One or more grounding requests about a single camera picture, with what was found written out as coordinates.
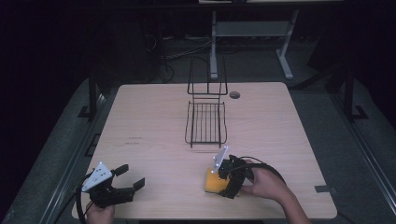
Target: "yellow block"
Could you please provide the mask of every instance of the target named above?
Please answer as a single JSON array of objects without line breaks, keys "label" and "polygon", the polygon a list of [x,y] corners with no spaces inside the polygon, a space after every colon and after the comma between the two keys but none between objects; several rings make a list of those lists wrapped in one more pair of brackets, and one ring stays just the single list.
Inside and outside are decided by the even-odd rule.
[{"label": "yellow block", "polygon": [[212,169],[206,171],[205,191],[210,193],[220,193],[222,190],[227,188],[230,178],[219,179],[219,174],[212,174]]}]

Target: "dark background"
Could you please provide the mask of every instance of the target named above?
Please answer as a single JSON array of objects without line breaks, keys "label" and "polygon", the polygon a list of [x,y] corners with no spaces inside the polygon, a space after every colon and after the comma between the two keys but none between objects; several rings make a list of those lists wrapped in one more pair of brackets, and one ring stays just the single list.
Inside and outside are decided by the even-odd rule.
[{"label": "dark background", "polygon": [[[91,5],[90,1],[81,2]],[[325,70],[337,61],[350,63],[352,58],[357,79],[369,89],[377,106],[396,127],[395,4],[393,1],[346,2],[347,6],[332,12],[302,10],[293,38],[316,39],[324,34],[313,54],[312,66],[318,70]],[[118,47],[114,35],[125,38],[127,34],[114,29],[111,32],[109,27],[114,28],[111,22],[119,21],[118,18],[76,13],[74,5],[70,1],[0,1],[0,218],[12,204],[68,100],[92,69],[98,69],[94,66],[98,58],[92,55],[105,58]],[[161,18],[166,20],[160,20],[160,25],[165,34],[174,36],[182,37],[186,32],[206,35],[207,24],[203,21],[207,21],[210,13],[198,15],[201,16],[192,19],[183,13],[165,12]],[[138,31],[131,34],[136,41],[144,44],[139,36],[156,35],[155,18],[129,16],[127,20],[140,21],[135,23]],[[145,54],[143,47],[135,52]],[[137,63],[135,59],[134,64],[152,66],[151,57],[139,57],[144,61]],[[106,68],[117,71],[118,66],[122,64],[111,63]],[[126,82],[149,79],[142,71]],[[103,91],[113,84],[109,79],[99,82]]]}]

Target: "metal dish rack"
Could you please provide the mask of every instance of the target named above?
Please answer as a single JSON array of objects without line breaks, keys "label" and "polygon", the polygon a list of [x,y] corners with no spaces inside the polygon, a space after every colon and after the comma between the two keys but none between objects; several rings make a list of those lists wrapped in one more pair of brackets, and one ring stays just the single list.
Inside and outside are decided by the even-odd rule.
[{"label": "metal dish rack", "polygon": [[187,93],[192,95],[189,101],[185,140],[193,144],[224,144],[227,141],[227,126],[225,124],[225,104],[220,101],[221,95],[228,94],[227,77],[219,76],[210,79],[209,72],[205,82],[199,87],[195,84],[193,72],[194,58],[191,58],[191,68]]}]

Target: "wooden table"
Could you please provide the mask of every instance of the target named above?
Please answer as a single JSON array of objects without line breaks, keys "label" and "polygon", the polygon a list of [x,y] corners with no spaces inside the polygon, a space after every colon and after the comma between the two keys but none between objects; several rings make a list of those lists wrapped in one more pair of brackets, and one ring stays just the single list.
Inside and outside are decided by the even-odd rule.
[{"label": "wooden table", "polygon": [[[251,156],[274,166],[294,191],[309,218],[333,218],[336,209],[287,87],[283,83],[229,83],[229,153]],[[146,186],[131,203],[119,204],[116,217],[133,219],[284,218],[275,202],[240,195],[235,199],[204,192],[205,172],[219,145],[185,142],[187,84],[127,85],[119,89],[92,157],[90,172],[102,161],[109,169],[129,164],[113,187],[128,188],[142,177]],[[89,195],[83,193],[83,207]]]}]

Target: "human hand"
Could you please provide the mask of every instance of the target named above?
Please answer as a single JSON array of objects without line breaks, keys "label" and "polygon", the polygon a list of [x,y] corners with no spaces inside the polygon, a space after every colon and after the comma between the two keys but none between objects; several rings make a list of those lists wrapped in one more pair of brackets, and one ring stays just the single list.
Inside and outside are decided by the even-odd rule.
[{"label": "human hand", "polygon": [[97,206],[93,202],[87,204],[87,220],[89,224],[111,224],[114,219],[115,205],[105,208]]},{"label": "human hand", "polygon": [[264,199],[275,200],[278,203],[281,203],[285,197],[289,197],[292,194],[286,184],[272,172],[262,168],[251,168],[251,170],[254,174],[253,185],[242,186],[242,192]]}]

